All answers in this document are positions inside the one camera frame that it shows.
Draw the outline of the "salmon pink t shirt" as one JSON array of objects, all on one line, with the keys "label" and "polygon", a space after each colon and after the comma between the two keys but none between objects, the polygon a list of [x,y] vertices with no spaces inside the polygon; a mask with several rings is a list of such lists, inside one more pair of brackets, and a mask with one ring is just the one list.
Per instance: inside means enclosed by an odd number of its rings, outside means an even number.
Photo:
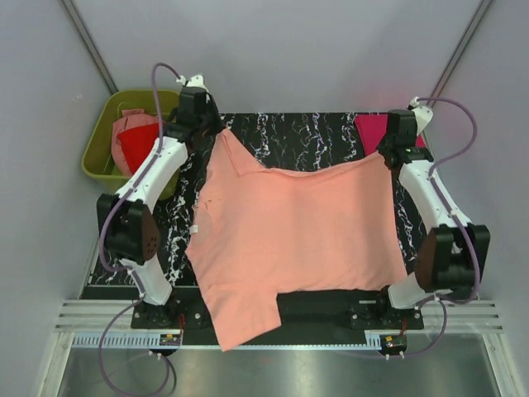
[{"label": "salmon pink t shirt", "polygon": [[281,324],[277,297],[404,280],[384,158],[302,172],[263,166],[217,135],[186,250],[220,348]]}]

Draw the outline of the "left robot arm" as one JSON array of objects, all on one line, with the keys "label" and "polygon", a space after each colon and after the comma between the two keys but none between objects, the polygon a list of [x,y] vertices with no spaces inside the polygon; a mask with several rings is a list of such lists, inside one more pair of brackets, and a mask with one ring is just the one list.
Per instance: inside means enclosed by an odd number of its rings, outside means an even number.
[{"label": "left robot arm", "polygon": [[159,136],[135,174],[116,193],[98,198],[98,256],[108,271],[126,272],[133,279],[139,301],[151,305],[150,318],[167,328],[177,321],[179,308],[169,302],[173,289],[158,258],[154,207],[189,152],[224,126],[205,88],[184,87],[169,120],[159,118],[157,127]]}]

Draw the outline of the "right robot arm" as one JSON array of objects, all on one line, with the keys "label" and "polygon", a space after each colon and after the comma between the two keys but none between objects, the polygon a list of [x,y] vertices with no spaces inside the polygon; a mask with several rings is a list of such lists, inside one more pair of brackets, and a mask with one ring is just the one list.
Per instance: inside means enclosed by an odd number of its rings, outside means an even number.
[{"label": "right robot arm", "polygon": [[427,237],[418,250],[413,272],[387,288],[388,299],[375,307],[380,325],[393,328],[404,309],[432,299],[467,304],[478,297],[490,243],[489,229],[473,223],[455,204],[418,135],[433,118],[425,106],[388,112],[385,133],[377,146],[394,180],[408,192]]}]

